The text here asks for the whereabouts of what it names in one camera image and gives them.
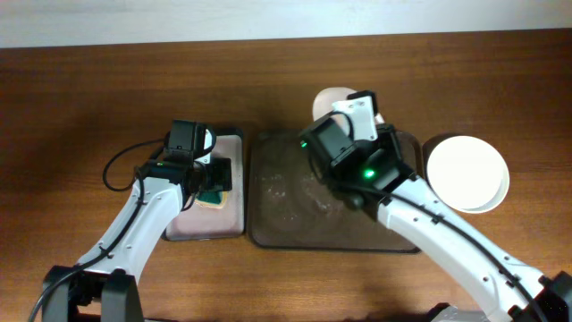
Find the green and yellow sponge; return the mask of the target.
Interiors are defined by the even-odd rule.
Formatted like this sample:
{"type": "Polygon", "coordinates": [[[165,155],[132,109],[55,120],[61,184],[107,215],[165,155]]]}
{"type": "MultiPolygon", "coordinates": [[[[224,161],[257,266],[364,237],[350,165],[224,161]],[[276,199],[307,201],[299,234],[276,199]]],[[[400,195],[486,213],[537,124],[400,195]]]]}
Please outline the green and yellow sponge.
{"type": "Polygon", "coordinates": [[[227,199],[227,191],[203,191],[196,196],[195,203],[204,208],[223,208],[227,199]]]}

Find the pink plate with red stain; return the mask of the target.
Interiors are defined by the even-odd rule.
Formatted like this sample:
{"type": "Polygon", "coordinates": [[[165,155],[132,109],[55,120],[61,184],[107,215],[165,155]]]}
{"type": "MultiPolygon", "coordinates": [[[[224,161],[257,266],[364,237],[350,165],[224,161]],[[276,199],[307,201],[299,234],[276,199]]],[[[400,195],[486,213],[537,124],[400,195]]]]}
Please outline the pink plate with red stain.
{"type": "MultiPolygon", "coordinates": [[[[312,107],[313,120],[317,120],[332,111],[332,104],[336,101],[346,100],[347,96],[357,93],[356,90],[346,87],[333,87],[321,90],[315,97],[312,107]]],[[[371,94],[374,104],[375,124],[385,123],[379,112],[375,94],[371,94]]]]}

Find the white plate with red stain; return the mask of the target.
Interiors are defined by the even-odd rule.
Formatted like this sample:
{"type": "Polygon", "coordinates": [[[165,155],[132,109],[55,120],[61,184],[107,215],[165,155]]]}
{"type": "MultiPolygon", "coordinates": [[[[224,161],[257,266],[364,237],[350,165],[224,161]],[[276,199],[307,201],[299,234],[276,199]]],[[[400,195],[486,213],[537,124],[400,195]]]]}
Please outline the white plate with red stain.
{"type": "Polygon", "coordinates": [[[437,143],[426,157],[425,175],[437,197],[450,207],[472,191],[494,194],[510,186],[501,153],[485,140],[465,135],[437,143]]]}

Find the pale green plate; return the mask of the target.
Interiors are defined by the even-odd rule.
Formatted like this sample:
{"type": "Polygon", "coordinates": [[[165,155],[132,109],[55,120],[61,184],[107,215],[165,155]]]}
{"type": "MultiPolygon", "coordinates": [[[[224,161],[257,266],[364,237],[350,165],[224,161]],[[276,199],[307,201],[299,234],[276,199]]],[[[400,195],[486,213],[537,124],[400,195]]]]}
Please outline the pale green plate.
{"type": "Polygon", "coordinates": [[[469,214],[489,212],[504,201],[508,192],[509,188],[507,186],[499,188],[494,194],[472,191],[460,200],[455,201],[451,207],[469,214]]]}

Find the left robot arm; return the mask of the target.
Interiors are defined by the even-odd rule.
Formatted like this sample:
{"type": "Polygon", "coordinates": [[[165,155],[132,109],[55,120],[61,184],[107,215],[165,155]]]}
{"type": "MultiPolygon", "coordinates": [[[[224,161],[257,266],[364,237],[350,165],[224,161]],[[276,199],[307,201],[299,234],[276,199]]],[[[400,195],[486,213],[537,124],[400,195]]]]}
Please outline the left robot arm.
{"type": "Polygon", "coordinates": [[[198,239],[241,233],[241,132],[175,120],[153,142],[118,216],[74,266],[50,269],[30,320],[142,321],[138,282],[160,239],[176,228],[198,239]]]}

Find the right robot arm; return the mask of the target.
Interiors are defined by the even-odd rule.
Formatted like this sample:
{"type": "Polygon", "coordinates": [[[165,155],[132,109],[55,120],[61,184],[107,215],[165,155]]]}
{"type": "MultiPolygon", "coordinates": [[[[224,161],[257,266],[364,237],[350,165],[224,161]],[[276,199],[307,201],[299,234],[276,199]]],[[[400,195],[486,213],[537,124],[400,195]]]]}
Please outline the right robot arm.
{"type": "Polygon", "coordinates": [[[435,321],[569,321],[571,276],[549,278],[510,256],[452,208],[408,166],[397,132],[381,117],[374,92],[321,90],[300,145],[331,194],[406,238],[476,301],[479,311],[442,305],[435,321]]]}

